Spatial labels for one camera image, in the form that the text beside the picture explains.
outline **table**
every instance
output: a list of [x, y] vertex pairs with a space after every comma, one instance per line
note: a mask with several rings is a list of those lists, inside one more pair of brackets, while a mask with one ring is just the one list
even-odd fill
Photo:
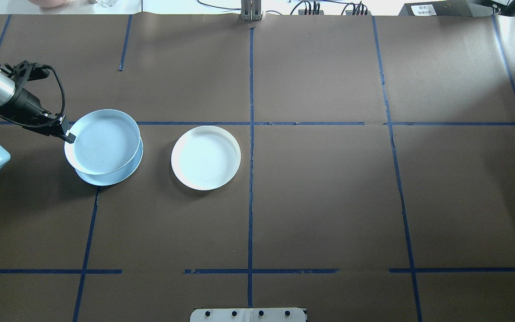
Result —
[[[515, 18], [0, 16], [23, 59], [71, 120], [133, 116], [144, 157], [98, 188], [0, 121], [0, 321], [515, 320]], [[200, 192], [170, 152], [207, 124], [243, 157]]]

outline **plate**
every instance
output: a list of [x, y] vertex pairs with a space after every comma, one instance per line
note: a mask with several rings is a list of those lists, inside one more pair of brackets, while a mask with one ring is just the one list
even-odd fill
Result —
[[200, 126], [183, 134], [172, 149], [174, 174], [196, 190], [219, 188], [237, 173], [241, 151], [236, 138], [215, 126]]
[[95, 110], [75, 122], [70, 132], [77, 138], [65, 142], [67, 161], [90, 175], [122, 169], [139, 149], [139, 126], [120, 110]]
[[95, 186], [110, 186], [114, 185], [115, 183], [119, 183], [123, 181], [124, 179], [131, 176], [131, 174], [135, 173], [136, 169], [138, 169], [140, 165], [140, 161], [143, 159], [143, 141], [140, 140], [139, 143], [139, 150], [136, 152], [135, 157], [129, 162], [126, 166], [122, 167], [122, 169], [119, 169], [117, 171], [114, 171], [112, 173], [108, 174], [100, 174], [100, 175], [92, 175], [92, 174], [86, 174], [83, 172], [78, 171], [78, 176], [83, 179], [84, 181], [90, 183], [91, 185]]

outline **black cable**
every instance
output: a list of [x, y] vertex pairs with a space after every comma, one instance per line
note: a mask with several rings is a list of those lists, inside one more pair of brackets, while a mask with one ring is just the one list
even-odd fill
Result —
[[42, 65], [41, 66], [42, 69], [49, 69], [50, 71], [53, 72], [53, 74], [55, 75], [55, 79], [57, 79], [57, 84], [59, 84], [59, 89], [61, 90], [61, 112], [59, 112], [59, 114], [57, 115], [56, 118], [54, 118], [53, 120], [47, 122], [47, 123], [43, 123], [43, 124], [39, 124], [37, 126], [32, 126], [30, 124], [22, 124], [22, 123], [19, 123], [19, 122], [16, 122], [12, 119], [9, 119], [7, 118], [6, 116], [2, 116], [0, 114], [0, 118], [6, 120], [7, 122], [11, 122], [13, 124], [16, 124], [17, 126], [21, 126], [21, 127], [27, 127], [27, 128], [39, 128], [39, 127], [45, 127], [45, 126], [49, 126], [53, 123], [55, 123], [56, 121], [59, 121], [59, 118], [63, 117], [63, 112], [65, 112], [65, 90], [63, 89], [63, 84], [61, 83], [61, 80], [59, 79], [59, 75], [57, 75], [57, 71], [55, 71], [55, 68], [49, 66], [49, 65]]
[[345, 5], [345, 8], [343, 8], [343, 11], [341, 12], [341, 16], [343, 16], [343, 13], [345, 13], [345, 9], [347, 9], [347, 7], [349, 7], [350, 5], [353, 5], [353, 12], [355, 12], [356, 6], [354, 3], [350, 2], [349, 4]]
[[359, 12], [363, 8], [363, 1], [360, 1], [357, 5], [357, 10], [353, 11], [353, 16], [359, 16]]
[[307, 1], [307, 0], [301, 0], [299, 1], [298, 4], [295, 4], [295, 7], [293, 8], [293, 10], [291, 11], [290, 13], [290, 16], [293, 14], [293, 12], [295, 11], [295, 9], [297, 9], [297, 7], [302, 4], [302, 3], [305, 3], [305, 11], [307, 12], [307, 4], [309, 4], [309, 10], [311, 10], [311, 2]]
[[202, 4], [204, 6], [207, 6], [207, 7], [212, 7], [212, 8], [218, 8], [218, 9], [225, 9], [225, 10], [241, 10], [241, 8], [224, 8], [224, 7], [217, 7], [217, 6], [212, 6], [211, 4], [205, 4], [204, 2], [201, 2], [200, 0], [196, 0], [199, 4]]

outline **sticker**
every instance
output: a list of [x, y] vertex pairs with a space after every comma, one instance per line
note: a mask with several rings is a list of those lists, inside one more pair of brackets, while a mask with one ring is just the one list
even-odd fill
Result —
[[435, 7], [431, 4], [419, 4], [417, 6], [411, 6], [415, 16], [436, 16]]

